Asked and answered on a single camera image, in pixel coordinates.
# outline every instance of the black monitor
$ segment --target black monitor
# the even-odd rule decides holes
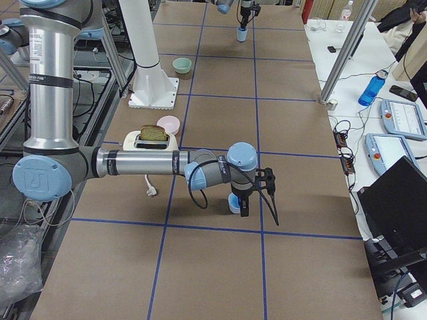
[[[396,253],[389,265],[407,267],[426,292],[427,261],[419,252],[427,248],[427,178],[403,157],[358,197],[373,236],[383,235]]]

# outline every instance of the clear plastic bottle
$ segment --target clear plastic bottle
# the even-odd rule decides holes
[[[359,104],[365,107],[369,106],[377,96],[378,92],[380,92],[382,86],[385,84],[387,76],[387,71],[379,70],[375,77],[371,79],[363,94],[360,96],[358,100]]]
[[[336,24],[335,30],[337,32],[343,32],[346,29],[346,23],[353,11],[353,1],[349,1],[348,4],[342,9],[340,20]]]

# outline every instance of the red object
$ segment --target red object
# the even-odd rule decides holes
[[[307,20],[310,17],[310,13],[312,12],[312,9],[313,9],[313,3],[314,3],[314,0],[307,0],[304,5],[304,8],[302,9],[301,16],[302,16],[302,23],[304,25],[307,24]]]

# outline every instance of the white table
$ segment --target white table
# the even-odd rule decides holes
[[[334,46],[339,49],[344,42],[347,33],[350,29],[351,22],[348,23],[346,30],[343,33],[335,31],[335,25],[337,21],[325,21],[326,28],[324,31],[313,32],[306,28],[306,34],[308,37],[310,51],[312,52],[313,61],[316,64],[316,72],[320,81],[321,87],[324,86],[324,81],[328,78],[328,75],[334,65],[338,52],[330,53],[327,49],[328,46]],[[317,21],[310,20],[310,23],[317,23]],[[373,73],[380,69],[389,67],[395,58],[389,50],[386,42],[383,40],[381,34],[376,28],[375,24],[369,22],[366,25],[364,38],[359,45],[358,50],[354,54],[353,58],[348,61],[345,66],[340,78],[348,77],[349,75],[358,75],[361,73],[371,73],[371,75],[359,75],[356,77],[350,77],[348,79],[339,80],[331,99],[338,100],[338,106],[334,111],[329,111],[331,116],[331,126],[335,127],[336,121],[349,120],[351,127],[360,128],[362,121],[359,118],[358,112],[363,110],[364,107],[358,104],[358,98],[365,90],[367,84],[374,76]],[[385,99],[405,101],[396,95],[388,92],[392,85],[398,85],[405,89],[412,89],[409,82],[396,81],[391,72],[386,80],[386,84],[383,86],[378,94],[378,97]],[[365,131],[363,135],[367,133],[386,133],[384,130],[382,120],[380,118],[379,106],[381,100],[377,99],[369,109],[362,112],[364,120],[369,113],[369,120],[366,122]],[[427,119],[427,110],[422,104],[421,100],[417,100],[417,104],[423,114],[423,118]],[[347,129],[346,125],[343,124],[338,127],[338,130]],[[410,148],[415,157],[427,155],[427,141],[411,141],[408,140]],[[348,146],[356,152],[356,184],[354,191],[358,191],[362,187],[370,186],[378,178],[378,174],[374,171],[367,153],[364,148],[364,136],[362,136],[362,130],[350,131],[347,138]],[[427,158],[418,161],[421,171],[427,175]],[[354,181],[354,176],[350,176],[350,183]],[[362,214],[358,214],[359,229],[362,236],[367,239],[369,237],[369,230]],[[382,309],[387,309],[389,305],[382,306]],[[427,314],[427,301],[419,304],[415,308],[397,307],[394,311],[395,320],[424,320]],[[384,319],[389,319],[390,313],[384,314]]]

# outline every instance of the clear plastic bag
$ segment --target clear plastic bag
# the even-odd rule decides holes
[[[0,307],[42,290],[42,240],[38,225],[16,226],[0,238]]]

